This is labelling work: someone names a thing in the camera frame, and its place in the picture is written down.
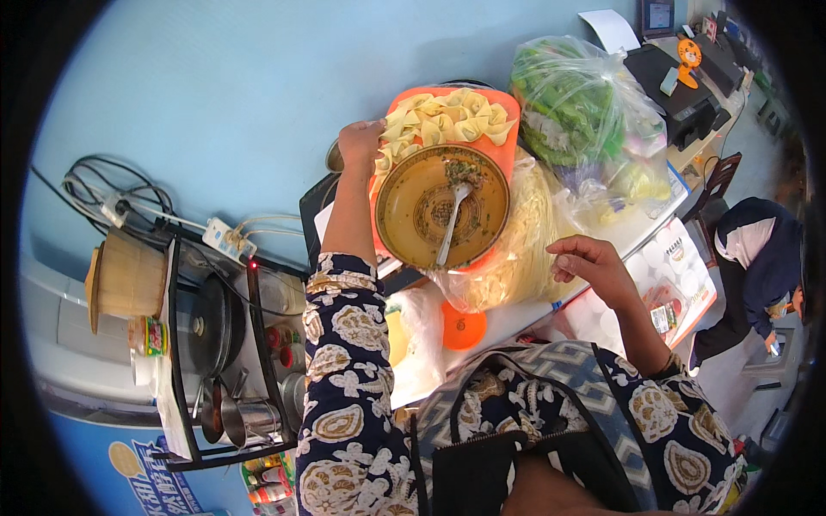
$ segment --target navy hoodie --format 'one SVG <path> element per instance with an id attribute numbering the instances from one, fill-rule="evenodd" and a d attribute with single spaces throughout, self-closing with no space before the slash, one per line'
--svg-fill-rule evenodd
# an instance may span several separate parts
<path id="1" fill-rule="evenodd" d="M 749 197 L 734 205 L 720 218 L 716 234 L 724 248 L 727 244 L 731 248 L 729 234 L 767 219 L 774 219 L 771 236 L 751 263 L 741 263 L 746 268 L 746 279 L 743 284 L 746 319 L 764 339 L 768 338 L 773 330 L 771 319 L 765 309 L 776 304 L 787 293 L 793 293 L 800 283 L 803 225 L 776 202 Z M 740 233 L 738 238 L 746 234 L 742 231 Z"/>

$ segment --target plastic bag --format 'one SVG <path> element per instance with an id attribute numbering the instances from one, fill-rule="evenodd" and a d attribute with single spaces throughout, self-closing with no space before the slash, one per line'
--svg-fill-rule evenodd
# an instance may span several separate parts
<path id="1" fill-rule="evenodd" d="M 556 239 L 577 233 L 555 216 L 552 198 L 560 188 L 540 162 L 516 147 L 510 213 L 492 251 L 462 271 L 425 272 L 456 310 L 475 313 L 521 301 L 554 302 L 577 287 L 578 279 L 553 280 L 555 256 L 545 252 Z"/>
<path id="2" fill-rule="evenodd" d="M 627 205 L 651 212 L 671 196 L 665 121 L 624 59 L 549 36 L 517 47 L 510 74 L 520 135 L 566 189 L 558 201 L 581 227 L 610 224 Z"/>
<path id="3" fill-rule="evenodd" d="M 676 329 L 685 319 L 691 300 L 683 296 L 682 292 L 664 277 L 643 294 L 643 303 L 650 311 L 651 322 L 660 333 L 662 341 L 671 347 L 676 337 Z"/>
<path id="4" fill-rule="evenodd" d="M 434 289 L 409 288 L 387 298 L 386 317 L 401 313 L 407 354 L 393 367 L 396 377 L 390 406 L 397 409 L 421 400 L 444 383 L 442 299 Z"/>

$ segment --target orange cutting board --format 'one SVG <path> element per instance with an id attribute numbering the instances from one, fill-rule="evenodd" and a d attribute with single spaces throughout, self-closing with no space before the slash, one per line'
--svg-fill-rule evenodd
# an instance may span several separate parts
<path id="1" fill-rule="evenodd" d="M 420 93 L 432 93 L 434 97 L 441 97 L 443 95 L 447 95 L 450 92 L 458 90 L 460 88 L 412 88 L 407 90 L 406 92 L 402 92 L 399 94 L 398 97 L 393 99 L 393 102 L 390 104 L 390 108 L 387 109 L 387 114 L 394 112 L 396 107 L 399 105 L 399 102 L 413 97 L 414 95 L 418 95 Z M 520 106 L 519 103 L 514 99 L 511 95 L 508 95 L 505 92 L 500 92 L 497 90 L 486 90 L 486 89 L 474 89 L 476 93 L 484 95 L 487 97 L 487 100 L 491 104 L 496 104 L 497 102 L 505 108 L 505 111 L 508 114 L 507 121 L 511 120 L 519 120 L 520 118 Z M 457 145 L 467 145 L 468 147 L 473 147 L 476 150 L 483 152 L 488 158 L 492 159 L 497 165 L 499 165 L 499 169 L 501 169 L 502 173 L 505 175 L 505 179 L 510 182 L 510 175 L 514 171 L 514 153 L 516 152 L 516 137 L 519 133 L 519 122 L 517 121 L 513 127 L 510 128 L 510 132 L 508 133 L 508 137 L 505 140 L 505 143 L 499 146 L 493 144 L 490 138 L 483 135 L 476 141 L 473 142 L 460 142 L 460 141 L 450 141 L 448 140 L 447 143 L 449 144 L 457 144 Z M 417 144 L 421 144 L 421 138 L 416 136 L 414 141 Z M 370 178 L 370 185 L 369 187 L 373 188 L 373 182 L 376 180 L 375 177 Z M 376 199 L 378 198 L 378 192 L 374 192 L 370 196 L 370 221 L 373 224 L 373 245 L 376 247 L 376 252 L 381 253 L 387 256 L 391 256 L 390 252 L 387 251 L 387 248 L 384 247 L 382 244 L 382 240 L 378 237 L 378 232 L 376 231 Z"/>

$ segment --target metal rack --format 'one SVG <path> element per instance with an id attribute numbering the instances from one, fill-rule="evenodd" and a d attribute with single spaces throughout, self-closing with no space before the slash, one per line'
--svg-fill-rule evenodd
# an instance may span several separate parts
<path id="1" fill-rule="evenodd" d="M 182 239 L 192 238 L 184 233 L 190 233 L 186 230 L 181 231 L 179 228 L 176 228 L 172 232 L 173 256 L 171 261 L 171 275 L 168 285 L 169 327 L 177 328 L 178 313 L 176 295 L 179 290 L 178 260 L 180 258 L 181 241 Z M 263 267 L 264 264 L 269 265 L 269 261 L 263 259 L 259 260 L 257 257 L 254 257 L 253 261 L 250 262 L 249 266 L 246 268 L 247 285 L 249 287 L 249 300 L 251 301 L 249 305 L 249 317 L 252 322 L 252 331 L 261 364 L 264 384 L 267 387 L 268 398 L 266 401 L 273 405 L 278 410 L 279 414 L 285 414 L 286 411 L 284 409 L 284 402 L 281 397 L 281 391 L 278 388 L 278 377 L 270 360 L 269 348 L 264 338 L 263 316 L 260 307 L 261 296 L 259 291 L 259 268 Z M 268 455 L 273 455 L 275 453 L 280 453 L 296 447 L 297 435 L 295 431 L 290 428 L 289 424 L 286 423 L 286 418 L 282 417 L 280 432 L 282 443 L 280 444 L 273 444 L 269 446 L 257 445 L 252 449 L 245 451 L 239 450 L 235 446 L 214 447 L 208 449 L 199 448 L 195 439 L 195 430 L 192 425 L 192 418 L 189 414 L 187 398 L 183 387 L 183 375 L 181 373 L 181 360 L 177 331 L 169 332 L 169 357 L 172 361 L 172 388 L 175 396 L 175 402 L 178 406 L 178 411 L 181 414 L 184 436 L 187 440 L 189 452 L 192 454 L 192 460 L 187 461 L 171 452 L 153 454 L 152 457 L 154 459 L 167 460 L 168 471 L 193 471 L 202 470 L 209 467 L 227 466 L 229 464 L 236 464 L 238 462 L 248 461 L 250 459 L 266 457 Z"/>

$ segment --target product poster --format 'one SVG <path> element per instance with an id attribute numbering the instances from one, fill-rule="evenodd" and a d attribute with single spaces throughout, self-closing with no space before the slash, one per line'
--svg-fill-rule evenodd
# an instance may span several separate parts
<path id="1" fill-rule="evenodd" d="M 61 447 L 89 497 L 102 514 L 162 516 L 226 510 L 253 513 L 240 465 L 170 473 L 161 428 L 97 424 L 50 413 Z M 209 447 L 196 430 L 198 444 Z"/>

